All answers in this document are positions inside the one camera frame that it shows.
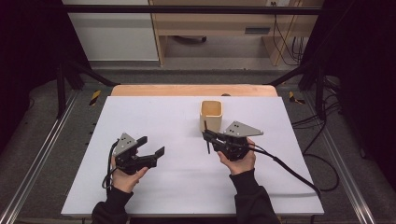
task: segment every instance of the wire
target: wire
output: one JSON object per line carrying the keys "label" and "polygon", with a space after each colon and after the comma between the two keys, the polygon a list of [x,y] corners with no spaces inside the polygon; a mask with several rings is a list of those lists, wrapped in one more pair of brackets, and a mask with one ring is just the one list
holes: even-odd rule
{"label": "wire", "polygon": [[335,178],[336,178],[334,186],[332,186],[331,188],[328,188],[328,189],[320,189],[320,190],[324,191],[324,192],[329,192],[329,191],[335,190],[338,187],[338,185],[340,184],[340,176],[338,175],[337,170],[335,170],[335,167],[331,163],[326,161],[325,159],[321,158],[320,156],[317,156],[317,155],[314,155],[314,154],[309,154],[309,153],[305,153],[304,156],[316,158],[316,159],[318,159],[320,161],[325,162],[326,164],[328,164],[332,168],[332,170],[335,173]]}
{"label": "wire", "polygon": [[276,42],[275,42],[275,28],[277,27],[276,15],[274,15],[274,17],[275,17],[275,20],[274,20],[274,30],[273,30],[273,41],[274,41],[274,45],[275,45],[277,51],[279,52],[280,58],[282,58],[283,63],[286,64],[286,65],[299,65],[299,64],[297,64],[297,63],[287,63],[287,62],[285,61],[285,59],[283,58],[283,55],[282,55],[282,53],[280,52],[280,49],[277,47],[277,44],[276,44]]}
{"label": "wire", "polygon": [[335,189],[339,186],[340,177],[339,177],[339,175],[338,175],[338,173],[337,173],[337,170],[335,169],[335,167],[334,167],[330,162],[326,161],[325,159],[321,158],[320,156],[317,156],[317,155],[314,155],[314,154],[309,154],[309,153],[306,153],[306,152],[308,151],[309,148],[312,147],[312,145],[314,144],[314,142],[318,139],[318,137],[320,136],[320,134],[323,132],[323,130],[324,130],[325,126],[326,126],[326,123],[327,123],[327,117],[328,117],[332,112],[334,112],[334,111],[337,110],[337,109],[334,109],[334,108],[338,108],[338,106],[339,106],[339,103],[338,103],[338,102],[335,102],[335,103],[333,103],[333,104],[331,104],[331,105],[325,107],[325,104],[327,104],[327,101],[328,101],[331,97],[336,97],[336,96],[337,96],[336,94],[331,94],[331,95],[327,96],[327,97],[323,100],[323,107],[324,107],[323,110],[324,110],[324,112],[325,112],[325,113],[324,113],[325,116],[324,116],[323,122],[318,123],[318,124],[316,124],[316,125],[311,125],[311,126],[308,126],[308,127],[297,128],[297,127],[300,126],[300,125],[303,125],[303,124],[306,124],[306,123],[309,123],[309,122],[312,122],[312,121],[316,120],[316,119],[318,118],[318,115],[314,115],[314,116],[311,116],[311,117],[309,117],[309,118],[307,118],[307,119],[303,119],[303,120],[300,120],[300,121],[297,121],[297,122],[293,122],[293,123],[292,123],[293,129],[306,129],[306,128],[310,128],[310,127],[315,127],[315,126],[321,125],[320,130],[318,131],[318,133],[315,135],[315,137],[311,140],[311,142],[308,144],[308,146],[307,146],[307,147],[305,148],[305,150],[303,151],[303,156],[304,156],[304,157],[311,157],[311,158],[315,158],[315,159],[317,159],[317,160],[320,160],[320,161],[325,162],[327,165],[329,165],[329,166],[332,168],[332,170],[333,170],[333,172],[334,172],[334,174],[335,174],[335,177],[336,177],[335,184],[334,184],[331,188],[328,188],[328,189],[320,189],[321,191],[332,191],[332,190],[335,190]]}
{"label": "wire", "polygon": [[[290,22],[290,24],[289,24],[289,28],[288,28],[287,33],[289,33],[289,31],[290,31],[291,25],[292,25],[292,22]],[[283,55],[282,55],[280,49],[277,47],[277,44],[276,44],[276,42],[275,42],[275,28],[276,28],[277,31],[279,32],[280,37],[282,38],[283,44],[284,44],[284,46],[286,47],[286,50],[288,51],[290,57],[291,57],[295,62],[297,62],[296,64],[293,64],[293,63],[286,63],[285,59],[283,58]],[[274,14],[273,41],[274,41],[274,45],[275,45],[277,51],[279,52],[279,55],[280,55],[280,57],[282,58],[282,61],[283,61],[284,64],[287,64],[287,65],[300,65],[300,61],[301,61],[301,58],[302,58],[302,56],[303,56],[303,43],[304,43],[304,41],[301,41],[301,42],[300,42],[300,48],[299,48],[298,57],[294,56],[293,53],[290,53],[290,50],[289,50],[289,48],[288,48],[288,44],[287,44],[286,38],[283,37],[282,33],[280,32],[279,26],[277,25],[276,14]]]}
{"label": "wire", "polygon": [[107,174],[105,176],[105,178],[103,179],[102,182],[102,188],[106,189],[106,195],[108,195],[111,191],[111,186],[112,186],[112,182],[111,182],[111,175],[114,173],[114,171],[117,170],[117,167],[111,169],[111,157],[113,156],[113,151],[114,148],[116,147],[117,143],[120,141],[120,139],[118,139],[112,146],[110,149],[110,153],[108,155],[108,161],[107,161]]}
{"label": "wire", "polygon": [[244,149],[248,149],[248,150],[252,150],[255,152],[259,152],[263,155],[266,155],[268,157],[270,157],[271,159],[273,159],[274,161],[276,161],[280,166],[282,166],[285,170],[287,170],[290,174],[294,175],[294,177],[296,177],[297,179],[299,179],[300,181],[302,181],[303,183],[305,183],[308,187],[310,187],[311,189],[313,189],[315,191],[315,193],[318,195],[319,199],[321,199],[321,193],[320,193],[320,189],[318,189],[314,184],[312,184],[311,182],[309,182],[308,180],[306,180],[305,178],[303,178],[302,176],[300,176],[299,174],[297,174],[296,172],[294,172],[293,170],[291,170],[289,168],[288,165],[286,165],[285,162],[283,162],[282,160],[280,160],[278,157],[271,155],[270,153],[268,153],[266,150],[264,150],[264,148],[259,147],[255,144],[249,144],[250,146],[254,146],[259,148],[260,150],[256,149],[256,148],[252,148],[252,147],[243,147]]}

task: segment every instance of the white table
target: white table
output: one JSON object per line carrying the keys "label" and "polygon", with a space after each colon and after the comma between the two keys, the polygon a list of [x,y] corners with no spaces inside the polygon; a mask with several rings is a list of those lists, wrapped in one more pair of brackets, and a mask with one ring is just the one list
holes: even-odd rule
{"label": "white table", "polygon": [[[108,152],[123,132],[148,137],[140,156],[165,146],[158,167],[134,188],[125,209],[135,217],[232,216],[236,191],[216,153],[207,154],[199,131],[203,100],[223,103],[222,130],[238,120],[264,131],[251,139],[312,182],[280,97],[110,96],[68,194],[63,215],[88,217],[106,199],[101,188]],[[279,216],[320,215],[316,193],[270,158],[257,155],[256,179]]]}

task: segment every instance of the black cable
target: black cable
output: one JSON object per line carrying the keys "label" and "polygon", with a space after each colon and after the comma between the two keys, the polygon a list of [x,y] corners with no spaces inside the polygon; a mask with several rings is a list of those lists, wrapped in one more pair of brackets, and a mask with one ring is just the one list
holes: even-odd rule
{"label": "black cable", "polygon": [[110,149],[110,153],[108,155],[108,161],[107,161],[107,174],[105,176],[105,178],[103,179],[102,182],[102,188],[106,189],[106,195],[108,195],[111,191],[111,175],[114,173],[114,171],[117,170],[116,168],[111,169],[111,157],[113,156],[113,151],[114,148],[116,147],[117,143],[119,142],[120,139],[118,139],[112,146]]}
{"label": "black cable", "polygon": [[336,181],[335,181],[334,186],[332,186],[332,187],[329,188],[329,189],[320,189],[320,190],[321,190],[321,191],[324,191],[324,192],[329,192],[329,191],[335,190],[335,189],[338,187],[338,185],[340,184],[340,176],[338,175],[337,170],[335,170],[335,167],[334,167],[331,163],[329,163],[328,161],[326,161],[325,159],[321,158],[320,156],[317,156],[317,155],[314,155],[314,154],[309,154],[309,153],[305,153],[304,156],[316,158],[316,159],[318,159],[318,160],[320,160],[320,161],[325,162],[326,164],[328,164],[328,165],[332,168],[332,170],[333,170],[334,173],[335,173],[335,178],[336,178]]}
{"label": "black cable", "polygon": [[[327,101],[328,101],[331,97],[334,97],[334,96],[336,96],[336,95],[335,95],[335,94],[331,94],[331,95],[327,96],[327,97],[323,100],[323,106],[324,106],[325,104],[327,104]],[[335,182],[334,186],[331,187],[331,188],[329,188],[329,189],[320,189],[320,190],[322,190],[322,191],[332,191],[332,190],[336,189],[336,188],[338,187],[339,183],[340,183],[340,177],[339,177],[339,175],[338,175],[338,173],[337,173],[335,167],[332,166],[328,161],[326,161],[325,159],[321,158],[320,156],[317,156],[317,155],[314,155],[314,154],[308,154],[308,153],[306,153],[306,152],[307,152],[307,150],[314,144],[314,142],[318,139],[318,137],[320,136],[320,134],[323,132],[324,127],[326,126],[326,123],[327,123],[327,116],[329,116],[333,111],[335,111],[335,110],[331,110],[331,109],[336,108],[337,106],[339,106],[339,103],[338,103],[338,102],[335,102],[335,103],[329,105],[327,108],[326,108],[326,107],[324,108],[325,117],[324,117],[323,122],[321,123],[322,126],[321,126],[319,132],[316,134],[316,136],[312,139],[312,141],[308,144],[308,146],[307,146],[307,147],[305,148],[305,150],[303,151],[303,156],[304,156],[304,157],[305,157],[305,156],[306,156],[306,157],[312,157],[312,158],[315,158],[315,159],[317,159],[317,160],[320,160],[320,161],[325,162],[327,165],[329,165],[329,166],[332,168],[333,172],[335,173],[336,182]],[[308,122],[311,122],[311,121],[315,120],[316,118],[318,118],[318,115],[315,115],[315,116],[309,117],[309,118],[307,118],[307,119],[303,119],[303,120],[294,122],[294,123],[293,123],[293,129],[298,129],[297,126],[306,124],[306,123],[308,123]]]}
{"label": "black cable", "polygon": [[260,150],[258,150],[258,149],[256,149],[256,148],[252,148],[252,147],[243,147],[243,148],[249,149],[249,150],[252,150],[252,151],[255,151],[255,152],[259,152],[259,153],[261,153],[261,154],[263,154],[263,155],[266,155],[266,156],[270,157],[271,159],[273,159],[274,161],[276,161],[280,166],[282,166],[285,170],[287,170],[290,174],[294,175],[294,177],[296,177],[297,179],[299,179],[300,181],[302,181],[303,183],[305,183],[308,187],[310,187],[311,189],[313,189],[313,190],[317,193],[319,199],[321,198],[320,189],[318,189],[314,184],[312,184],[311,182],[309,182],[308,180],[306,180],[305,178],[303,178],[302,176],[300,176],[299,174],[297,174],[297,173],[295,173],[293,170],[291,170],[291,169],[289,168],[289,166],[286,165],[285,162],[283,162],[282,160],[280,160],[278,157],[271,155],[271,154],[268,153],[266,150],[264,150],[264,148],[262,148],[262,147],[259,147],[259,146],[254,145],[254,144],[249,144],[249,145],[254,146],[254,147],[257,147],[257,148],[259,148]]}
{"label": "black cable", "polygon": [[317,127],[317,126],[319,126],[319,125],[322,125],[322,124],[323,124],[323,122],[322,122],[322,123],[313,124],[313,125],[310,125],[310,126],[293,127],[293,129],[311,129],[311,128]]}
{"label": "black cable", "polygon": [[314,144],[314,142],[319,138],[320,134],[323,132],[324,127],[326,126],[327,120],[323,120],[323,125],[320,127],[320,130],[318,131],[317,135],[315,135],[314,139],[308,144],[308,146],[305,148],[303,151],[303,155],[306,153],[306,151]]}
{"label": "black cable", "polygon": [[285,59],[283,58],[282,53],[280,52],[280,49],[277,47],[277,44],[275,42],[275,28],[277,27],[276,15],[274,15],[274,17],[275,17],[275,20],[274,20],[274,30],[273,30],[273,41],[274,41],[274,45],[275,45],[277,51],[279,52],[280,58],[282,59],[283,63],[286,65],[299,65],[299,64],[286,63]]}
{"label": "black cable", "polygon": [[[332,105],[330,105],[328,108],[326,108],[326,115],[327,116],[329,116],[331,113],[333,113],[334,111],[336,111],[337,109],[334,109],[334,110],[331,110],[331,109],[333,109],[333,108],[336,108],[336,107],[338,107],[339,106],[339,103],[337,102],[337,103],[334,103],[334,104],[332,104]],[[315,116],[312,116],[312,117],[309,117],[309,118],[307,118],[307,119],[302,119],[302,120],[300,120],[300,121],[296,121],[296,122],[293,122],[291,125],[292,125],[292,127],[293,127],[293,129],[302,129],[302,128],[297,128],[298,126],[301,126],[301,125],[304,125],[304,124],[307,124],[307,123],[310,123],[310,122],[312,122],[312,121],[314,121],[314,120],[316,120],[318,118],[318,115],[315,115]]]}
{"label": "black cable", "polygon": [[293,55],[290,53],[290,50],[289,50],[289,47],[288,47],[288,43],[286,42],[285,37],[283,37],[282,33],[280,32],[279,26],[277,25],[276,15],[274,15],[274,17],[275,17],[275,26],[276,26],[276,29],[277,29],[277,31],[279,32],[280,37],[282,38],[283,44],[285,45],[286,50],[288,51],[288,54],[290,55],[290,57],[291,57],[295,62],[297,62],[296,59],[293,57]]}

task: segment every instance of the black jacket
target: black jacket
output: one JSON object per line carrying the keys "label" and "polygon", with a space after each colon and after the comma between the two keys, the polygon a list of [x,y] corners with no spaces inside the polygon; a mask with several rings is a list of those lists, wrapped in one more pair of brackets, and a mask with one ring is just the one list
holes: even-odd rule
{"label": "black jacket", "polygon": [[[243,224],[279,223],[270,198],[264,187],[259,186],[254,178],[254,169],[240,175],[230,175],[236,188],[236,219]],[[94,224],[124,224],[128,220],[125,204],[134,195],[113,188],[105,203],[98,203],[92,211]]]}

